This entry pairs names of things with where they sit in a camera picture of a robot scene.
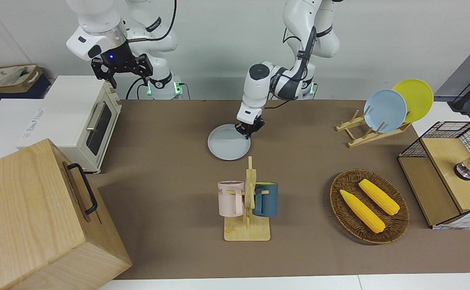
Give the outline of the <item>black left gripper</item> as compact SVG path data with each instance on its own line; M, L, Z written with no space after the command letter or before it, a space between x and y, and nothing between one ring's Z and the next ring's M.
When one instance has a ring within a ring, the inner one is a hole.
M241 120L239 124L235 125L235 129L238 133L250 139L252 134L257 132L264 125L265 121L262 119L261 115L258 114L250 116L246 120Z

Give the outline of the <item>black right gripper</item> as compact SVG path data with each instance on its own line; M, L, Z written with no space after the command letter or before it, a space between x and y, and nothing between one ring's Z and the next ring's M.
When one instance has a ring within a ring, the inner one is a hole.
M117 82L114 79L115 73L137 74L143 79L151 77L154 73L148 55L139 55L136 61L128 41L102 53L102 59L93 58L91 67L98 80L109 82L114 89L117 88Z

